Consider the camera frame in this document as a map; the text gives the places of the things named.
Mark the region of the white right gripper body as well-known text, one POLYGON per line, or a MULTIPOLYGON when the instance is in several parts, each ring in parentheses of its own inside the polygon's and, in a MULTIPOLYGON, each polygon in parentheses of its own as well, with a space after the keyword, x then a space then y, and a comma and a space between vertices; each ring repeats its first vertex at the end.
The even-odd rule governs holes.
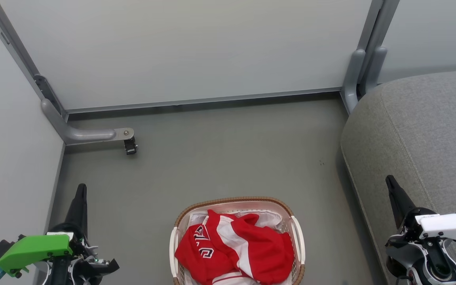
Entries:
POLYGON ((412 207, 402 221, 401 245, 418 245, 427 252, 443 251, 456 241, 456 213, 441 215, 412 207))

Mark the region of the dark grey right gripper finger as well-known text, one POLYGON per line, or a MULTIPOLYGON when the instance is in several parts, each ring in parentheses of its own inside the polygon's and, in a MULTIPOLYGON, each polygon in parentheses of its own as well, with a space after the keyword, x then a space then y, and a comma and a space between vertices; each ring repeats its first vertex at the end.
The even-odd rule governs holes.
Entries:
POLYGON ((416 208, 413 201, 407 195, 405 190, 398 184, 393 175, 386 176, 386 185, 391 204, 395 225, 398 228, 402 225, 407 213, 416 208))

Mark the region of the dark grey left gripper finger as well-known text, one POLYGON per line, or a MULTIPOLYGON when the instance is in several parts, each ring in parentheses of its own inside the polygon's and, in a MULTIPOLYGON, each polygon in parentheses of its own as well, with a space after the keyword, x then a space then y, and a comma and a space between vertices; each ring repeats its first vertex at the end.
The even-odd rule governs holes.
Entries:
POLYGON ((65 223, 77 238, 87 238, 87 186, 78 185, 75 197, 71 200, 65 223))

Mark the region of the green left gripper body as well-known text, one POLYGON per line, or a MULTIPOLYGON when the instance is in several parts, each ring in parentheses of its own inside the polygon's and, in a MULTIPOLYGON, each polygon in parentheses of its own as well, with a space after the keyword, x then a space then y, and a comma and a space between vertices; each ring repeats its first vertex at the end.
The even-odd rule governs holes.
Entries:
POLYGON ((99 258, 87 238, 77 238, 67 224, 44 235, 20 235, 18 241, 0 242, 0 280, 20 278, 28 267, 44 270, 44 285, 99 285, 104 276, 119 270, 116 260, 99 258))

